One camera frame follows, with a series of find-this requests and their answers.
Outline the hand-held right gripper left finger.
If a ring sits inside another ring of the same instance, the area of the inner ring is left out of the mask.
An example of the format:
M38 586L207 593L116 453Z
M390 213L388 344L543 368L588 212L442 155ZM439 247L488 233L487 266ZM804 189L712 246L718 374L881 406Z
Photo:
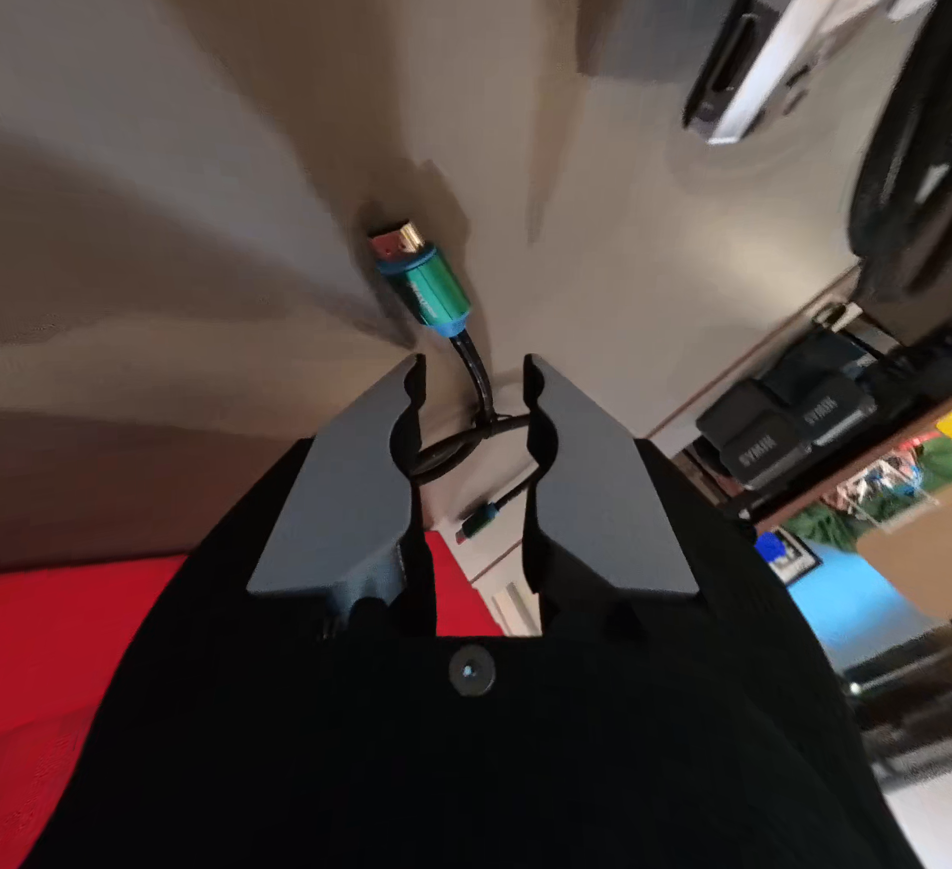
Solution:
M347 622L359 601L435 634L435 577L422 526L420 410L425 358L412 354L310 441L246 590L315 598Z

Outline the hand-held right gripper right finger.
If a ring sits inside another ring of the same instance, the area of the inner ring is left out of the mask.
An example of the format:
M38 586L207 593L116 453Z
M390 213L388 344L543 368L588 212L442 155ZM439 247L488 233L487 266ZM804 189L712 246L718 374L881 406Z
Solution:
M700 589L636 437L544 358L523 363L528 488L522 566L543 635L600 634L642 602L681 605Z

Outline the black hdmi cable green plug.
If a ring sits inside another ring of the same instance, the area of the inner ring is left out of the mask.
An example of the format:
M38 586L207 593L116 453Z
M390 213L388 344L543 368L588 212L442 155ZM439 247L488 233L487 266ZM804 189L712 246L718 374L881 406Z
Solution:
M470 427L422 450L417 459L414 482L436 482L484 441L524 429L530 420L497 412L488 371L468 330L470 299L439 247L411 220L372 230L366 242L378 273L418 324L451 345L474 390Z

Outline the red plastic bin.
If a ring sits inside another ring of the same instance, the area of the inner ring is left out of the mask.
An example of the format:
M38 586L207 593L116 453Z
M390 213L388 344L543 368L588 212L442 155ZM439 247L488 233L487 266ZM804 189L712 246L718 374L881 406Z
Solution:
M2 574L2 867L22 867L54 814L125 651L184 562L175 549Z

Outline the silver and black adapter hub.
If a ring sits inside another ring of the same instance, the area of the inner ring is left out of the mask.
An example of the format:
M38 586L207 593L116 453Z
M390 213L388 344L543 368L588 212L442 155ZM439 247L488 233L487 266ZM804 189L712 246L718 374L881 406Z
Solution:
M937 1L735 0L684 103L684 129L711 146L741 142L795 109L870 19L901 21Z

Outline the black rounded case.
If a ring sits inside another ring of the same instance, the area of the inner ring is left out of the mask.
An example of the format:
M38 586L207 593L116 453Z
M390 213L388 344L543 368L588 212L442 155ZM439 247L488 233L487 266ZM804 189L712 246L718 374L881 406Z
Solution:
M813 449L792 412L750 378L713 402L698 416L696 427L747 490L761 489L788 473Z
M871 418L877 403L855 379L833 372L798 397L790 409L801 439L823 447Z
M790 346L758 378L758 383L776 398L794 403L829 375L855 377L871 362L868 351L849 335L819 328Z

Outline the framed black white tag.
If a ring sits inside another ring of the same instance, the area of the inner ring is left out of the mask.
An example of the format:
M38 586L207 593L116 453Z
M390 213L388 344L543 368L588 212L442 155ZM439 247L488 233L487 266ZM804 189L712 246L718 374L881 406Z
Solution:
M789 531L777 528L770 532L781 537L788 550L784 559L768 564L784 586L791 586L822 565L822 560L812 549Z

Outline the long wooden table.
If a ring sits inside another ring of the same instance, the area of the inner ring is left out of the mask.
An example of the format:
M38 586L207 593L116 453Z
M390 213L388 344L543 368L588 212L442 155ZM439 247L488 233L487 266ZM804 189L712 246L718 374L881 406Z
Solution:
M932 429L936 423L950 414L951 398L947 397L938 404L930 406L915 419L902 426L882 440L864 447L862 451L850 456L842 465L828 471L819 479L810 482L782 503L779 501L769 505L766 511L751 514L751 525L757 535L773 531L789 518L799 514L804 507L811 505L828 493L834 492L841 482L856 477L874 461L887 453L898 449L903 443L911 440L915 435L927 429Z

